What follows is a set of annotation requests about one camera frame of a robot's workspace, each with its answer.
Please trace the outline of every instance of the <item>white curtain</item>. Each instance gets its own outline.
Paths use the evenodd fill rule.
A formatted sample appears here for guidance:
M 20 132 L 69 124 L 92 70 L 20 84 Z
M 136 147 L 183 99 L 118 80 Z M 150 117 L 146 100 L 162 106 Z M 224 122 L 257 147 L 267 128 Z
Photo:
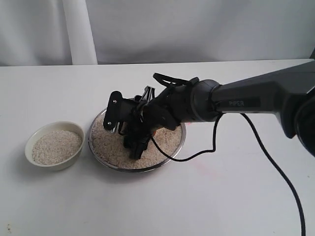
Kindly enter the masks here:
M 315 0 L 0 0 L 0 65 L 308 58 Z

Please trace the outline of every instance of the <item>tabletop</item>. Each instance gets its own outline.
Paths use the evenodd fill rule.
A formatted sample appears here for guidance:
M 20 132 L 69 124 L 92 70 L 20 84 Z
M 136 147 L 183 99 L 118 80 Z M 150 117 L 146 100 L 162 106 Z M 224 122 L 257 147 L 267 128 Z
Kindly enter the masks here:
M 0 67 L 0 235 L 300 235 L 294 197 L 239 114 L 223 116 L 217 152 L 148 173 L 120 173 L 85 143 L 70 168 L 48 172 L 24 156 L 29 136 L 58 120 L 86 132 L 114 90 L 124 97 L 163 87 L 154 72 L 226 84 L 310 59 L 175 64 Z M 315 235 L 315 159 L 274 115 L 252 114 L 271 156 L 300 196 Z M 179 157 L 211 148 L 213 123 L 187 125 Z

